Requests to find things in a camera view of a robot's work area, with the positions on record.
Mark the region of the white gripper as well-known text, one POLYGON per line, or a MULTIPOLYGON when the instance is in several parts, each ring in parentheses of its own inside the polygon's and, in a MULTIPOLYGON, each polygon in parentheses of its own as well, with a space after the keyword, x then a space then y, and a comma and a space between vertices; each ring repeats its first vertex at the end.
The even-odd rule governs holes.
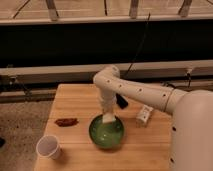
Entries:
POLYGON ((104 114, 113 114, 115 103, 116 94, 113 91, 106 89, 100 90, 100 104, 104 114))

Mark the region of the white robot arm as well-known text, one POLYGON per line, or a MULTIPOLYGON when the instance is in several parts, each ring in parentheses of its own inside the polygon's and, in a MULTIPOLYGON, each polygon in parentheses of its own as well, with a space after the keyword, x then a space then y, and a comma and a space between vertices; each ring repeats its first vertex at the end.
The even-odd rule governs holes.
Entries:
POLYGON ((127 81, 115 65, 93 77, 100 91, 104 123, 115 120, 115 94, 172 116, 170 171, 213 171, 213 92, 127 81))

